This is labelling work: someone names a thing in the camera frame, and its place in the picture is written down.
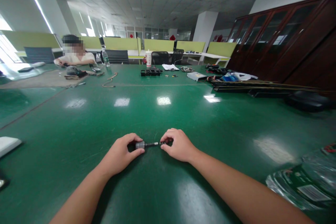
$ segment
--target black office chair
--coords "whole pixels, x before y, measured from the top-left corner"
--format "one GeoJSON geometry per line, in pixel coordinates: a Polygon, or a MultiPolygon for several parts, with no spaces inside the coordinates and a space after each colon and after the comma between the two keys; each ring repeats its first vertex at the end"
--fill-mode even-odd
{"type": "Polygon", "coordinates": [[[174,49],[173,56],[171,57],[171,63],[174,65],[182,65],[183,53],[183,49],[174,49]]]}
{"type": "Polygon", "coordinates": [[[36,62],[54,63],[54,54],[51,47],[25,47],[27,63],[36,62]]]}
{"type": "Polygon", "coordinates": [[[162,65],[169,64],[169,53],[168,52],[152,52],[152,64],[162,65]]]}
{"type": "Polygon", "coordinates": [[[111,64],[129,64],[127,50],[105,50],[111,64]]]}

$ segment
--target water bottle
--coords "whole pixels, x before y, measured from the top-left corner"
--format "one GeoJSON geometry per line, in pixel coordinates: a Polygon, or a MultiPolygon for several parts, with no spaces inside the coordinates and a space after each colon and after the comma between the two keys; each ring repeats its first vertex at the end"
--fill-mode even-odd
{"type": "Polygon", "coordinates": [[[336,143],[302,157],[302,163],[266,179],[267,186],[301,210],[336,205],[336,143]]]}
{"type": "Polygon", "coordinates": [[[110,61],[109,61],[109,56],[107,55],[107,53],[105,52],[105,49],[103,48],[103,52],[102,52],[102,56],[103,56],[103,60],[106,66],[110,66],[110,61]]]}

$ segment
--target forearm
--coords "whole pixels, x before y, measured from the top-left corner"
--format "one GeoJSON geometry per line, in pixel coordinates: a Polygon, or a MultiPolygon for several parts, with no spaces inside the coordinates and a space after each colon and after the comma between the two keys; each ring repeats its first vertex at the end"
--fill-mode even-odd
{"type": "Polygon", "coordinates": [[[95,168],[72,193],[50,224],[91,223],[100,195],[109,178],[98,167],[95,168]]]}
{"type": "Polygon", "coordinates": [[[194,166],[244,224],[313,223],[298,208],[251,177],[198,151],[194,166]]]}
{"type": "Polygon", "coordinates": [[[93,59],[87,59],[84,61],[77,61],[72,63],[72,65],[88,65],[88,64],[95,64],[95,61],[93,59]]]}

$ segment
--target gray mat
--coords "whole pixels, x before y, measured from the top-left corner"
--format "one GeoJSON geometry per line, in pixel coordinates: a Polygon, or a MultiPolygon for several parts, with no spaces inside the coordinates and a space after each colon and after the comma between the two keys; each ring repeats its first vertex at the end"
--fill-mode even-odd
{"type": "Polygon", "coordinates": [[[64,75],[66,72],[60,70],[44,72],[39,76],[0,85],[0,89],[68,87],[82,82],[87,77],[84,76],[79,80],[66,80],[64,75]]]}

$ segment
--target label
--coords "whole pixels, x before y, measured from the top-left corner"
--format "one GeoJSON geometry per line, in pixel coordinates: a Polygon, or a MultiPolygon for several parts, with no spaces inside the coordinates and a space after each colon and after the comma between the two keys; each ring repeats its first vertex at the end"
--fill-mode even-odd
{"type": "MultiPolygon", "coordinates": [[[[331,144],[321,150],[325,155],[334,155],[335,149],[336,144],[331,144]]],[[[288,185],[307,201],[317,205],[330,205],[336,203],[336,198],[311,179],[304,171],[301,164],[288,170],[283,170],[282,175],[288,185]]]]}

